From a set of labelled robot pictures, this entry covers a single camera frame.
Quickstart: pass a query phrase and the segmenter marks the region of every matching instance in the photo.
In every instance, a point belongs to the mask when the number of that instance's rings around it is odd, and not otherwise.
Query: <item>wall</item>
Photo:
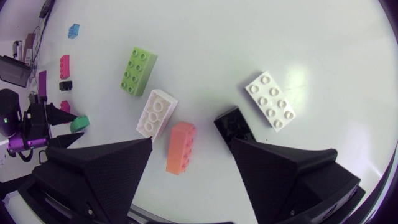
[[[0,41],[0,55],[7,55],[12,57],[12,43],[14,41]],[[0,90],[8,88],[19,94],[19,104],[21,106],[21,111],[25,111],[29,106],[29,89],[22,88],[19,86],[11,85],[9,83],[0,81]],[[0,141],[5,140],[6,138],[0,134]],[[36,150],[34,152],[34,157],[30,162],[22,161],[19,156],[12,158],[9,157],[6,153],[6,146],[0,146],[0,158],[3,158],[6,155],[6,160],[0,161],[0,181],[5,182],[8,180],[12,180],[23,175],[30,174],[32,169],[39,164],[39,151]]]
[[[0,41],[25,41],[39,24],[45,0],[10,0],[0,11]]]

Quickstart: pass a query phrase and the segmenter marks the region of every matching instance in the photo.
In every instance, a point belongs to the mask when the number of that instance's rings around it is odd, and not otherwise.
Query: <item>green lego brick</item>
[[[133,96],[142,96],[157,55],[135,47],[132,51],[120,87]]]
[[[88,121],[87,116],[80,116],[76,118],[72,123],[70,123],[70,132],[75,133],[78,131],[83,130],[85,127],[90,125],[90,122]]]

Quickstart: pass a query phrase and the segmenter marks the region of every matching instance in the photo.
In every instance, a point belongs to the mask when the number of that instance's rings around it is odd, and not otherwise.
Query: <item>white tabletop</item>
[[[80,24],[76,39],[68,28]],[[133,47],[159,58],[142,97],[119,85]],[[133,204],[175,222],[256,223],[235,161],[213,120],[239,106],[259,142],[338,150],[367,197],[398,134],[397,43],[377,1],[57,1],[39,71],[49,101],[68,100],[90,126],[72,147],[138,139],[149,93],[179,103],[153,151]],[[70,54],[73,90],[58,89],[59,58]],[[267,70],[297,117],[276,133],[244,87]],[[170,129],[193,123],[190,165],[165,171]],[[68,125],[53,128],[68,133]]]

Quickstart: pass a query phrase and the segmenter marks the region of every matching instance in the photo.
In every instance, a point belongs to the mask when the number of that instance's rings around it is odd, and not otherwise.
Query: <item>black cable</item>
[[[43,164],[44,162],[42,162],[42,157],[40,156],[40,153],[45,152],[45,150],[40,150],[39,151],[39,164]]]
[[[47,13],[46,17],[44,19],[40,20],[40,22],[39,22],[38,27],[41,27],[43,21],[44,21],[44,27],[43,27],[41,32],[40,31],[38,32],[38,37],[36,38],[36,46],[35,46],[35,52],[34,52],[35,56],[33,56],[33,51],[32,51],[32,66],[31,66],[31,71],[30,71],[30,75],[29,75],[30,76],[29,83],[31,83],[32,79],[34,78],[37,87],[38,87],[38,84],[37,84],[36,73],[37,73],[37,64],[38,64],[38,61],[39,61],[38,60],[39,50],[40,50],[40,46],[42,45],[43,33],[44,33],[44,30],[45,30],[45,28],[47,26],[47,21],[48,21],[48,19],[50,17],[51,12],[52,12],[52,7],[49,10],[49,12]]]
[[[21,152],[18,152],[18,155],[24,162],[29,162],[33,157],[33,149],[30,150],[28,156],[23,155]]]

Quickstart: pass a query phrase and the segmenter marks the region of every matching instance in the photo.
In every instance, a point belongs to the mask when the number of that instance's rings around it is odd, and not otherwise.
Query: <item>lego stud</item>
[[[190,156],[191,156],[191,154],[192,154],[192,150],[190,149],[188,152],[186,152],[185,154],[184,154],[184,158],[189,158]]]
[[[193,145],[193,139],[191,139],[190,141],[187,142],[187,147],[191,148]]]
[[[268,109],[267,115],[268,117],[274,117],[276,115],[276,112],[273,109]]]
[[[260,98],[259,98],[259,104],[260,104],[261,106],[264,106],[264,105],[266,105],[267,103],[268,103],[267,98],[264,98],[264,97],[260,97]]]
[[[137,82],[137,80],[138,80],[138,78],[137,78],[135,75],[134,75],[133,77],[131,77],[131,81],[132,81],[132,82],[135,83],[135,82]]]
[[[187,159],[187,161],[182,164],[182,172],[185,172],[185,168],[187,168],[188,165],[189,165],[189,159]]]
[[[154,111],[155,112],[161,112],[163,110],[163,104],[159,101],[156,101],[154,103]]]
[[[286,101],[284,101],[284,100],[279,100],[278,101],[278,107],[285,108],[286,105],[287,105]]]
[[[154,112],[149,113],[149,121],[156,122],[157,121],[157,114]]]
[[[193,137],[195,136],[196,132],[197,132],[196,128],[192,128],[192,130],[189,131],[189,136],[190,136],[191,138],[193,138]]]
[[[271,88],[269,90],[269,94],[271,94],[271,96],[277,96],[279,94],[279,90],[276,88]]]
[[[239,125],[234,121],[228,121],[227,129],[228,131],[235,132],[239,129]]]
[[[285,118],[286,119],[292,119],[293,118],[293,113],[290,111],[286,111],[285,112]]]
[[[250,87],[250,92],[251,93],[257,93],[259,91],[259,87],[256,85],[253,85]]]
[[[274,121],[275,128],[281,128],[282,125],[284,125],[284,124],[281,121],[279,121],[279,120]]]
[[[154,126],[149,122],[146,122],[144,124],[144,128],[145,128],[145,131],[147,131],[147,132],[151,132],[154,130]]]
[[[262,82],[262,84],[268,84],[269,82],[270,82],[270,78],[269,77],[267,77],[267,76],[263,76],[262,78],[261,78],[261,82]]]

